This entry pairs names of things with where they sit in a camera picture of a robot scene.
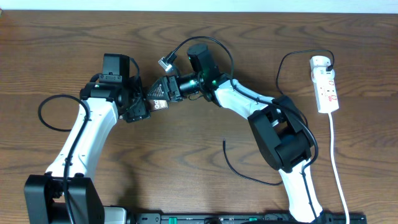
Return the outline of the Samsung Galaxy smartphone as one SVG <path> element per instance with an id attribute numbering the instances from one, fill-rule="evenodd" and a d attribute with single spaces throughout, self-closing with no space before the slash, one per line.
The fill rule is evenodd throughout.
<path id="1" fill-rule="evenodd" d="M 167 109 L 169 107 L 167 100 L 149 100 L 148 103 L 151 112 Z"/>

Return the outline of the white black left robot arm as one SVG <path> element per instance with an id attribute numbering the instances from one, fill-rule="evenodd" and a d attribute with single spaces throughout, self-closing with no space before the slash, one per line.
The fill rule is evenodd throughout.
<path id="1" fill-rule="evenodd" d="M 31 223 L 134 223 L 119 206 L 104 206 L 94 177 L 105 141 L 119 119 L 128 123 L 150 116 L 141 78 L 130 75 L 136 61 L 127 55 L 105 54 L 103 71 L 81 89 L 75 124 L 42 175 L 30 175 L 24 186 Z"/>

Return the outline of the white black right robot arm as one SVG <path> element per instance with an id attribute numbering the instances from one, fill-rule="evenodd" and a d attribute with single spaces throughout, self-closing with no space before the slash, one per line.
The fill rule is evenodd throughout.
<path id="1" fill-rule="evenodd" d="M 311 223 L 323 213 L 317 200 L 310 166 L 318 157 L 318 144 L 293 101 L 258 94 L 242 86 L 232 73 L 223 73 L 206 44 L 187 50 L 193 72 L 164 76 L 146 91 L 148 100 L 179 102 L 196 93 L 221 108 L 234 111 L 249 123 L 259 151 L 278 171 L 295 220 Z"/>

